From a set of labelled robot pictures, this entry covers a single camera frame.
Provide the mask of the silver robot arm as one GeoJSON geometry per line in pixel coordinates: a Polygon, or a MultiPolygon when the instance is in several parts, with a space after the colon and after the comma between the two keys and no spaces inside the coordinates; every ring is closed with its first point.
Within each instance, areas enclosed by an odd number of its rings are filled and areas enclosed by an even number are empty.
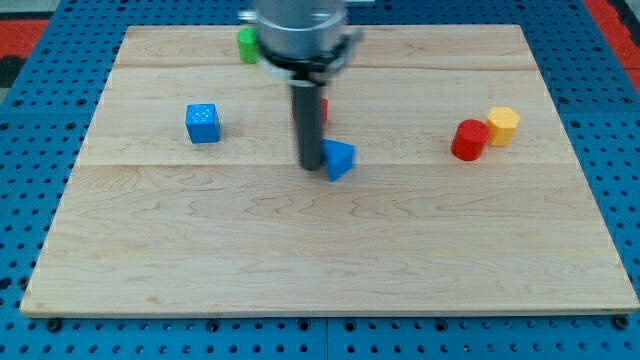
{"type": "Polygon", "coordinates": [[[343,0],[254,0],[238,18],[256,29],[258,63],[298,87],[329,83],[364,36],[347,28],[343,0]]]}

